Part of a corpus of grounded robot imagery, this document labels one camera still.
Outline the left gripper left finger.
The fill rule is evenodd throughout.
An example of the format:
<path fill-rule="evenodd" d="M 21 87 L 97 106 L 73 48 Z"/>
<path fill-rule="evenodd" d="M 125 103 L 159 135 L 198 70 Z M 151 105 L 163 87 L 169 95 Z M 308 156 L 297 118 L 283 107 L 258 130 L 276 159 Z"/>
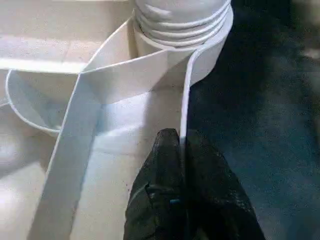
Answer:
<path fill-rule="evenodd" d="M 125 240 L 182 240 L 187 211 L 178 133 L 160 130 L 135 178 L 125 211 Z"/>

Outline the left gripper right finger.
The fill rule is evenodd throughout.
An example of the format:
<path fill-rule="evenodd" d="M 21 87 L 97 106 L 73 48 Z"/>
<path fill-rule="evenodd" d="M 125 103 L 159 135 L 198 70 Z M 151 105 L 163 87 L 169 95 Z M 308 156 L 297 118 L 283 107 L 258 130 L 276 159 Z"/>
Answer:
<path fill-rule="evenodd" d="M 208 240 L 263 239 L 249 197 L 206 135 L 187 132 L 185 161 L 193 227 Z"/>

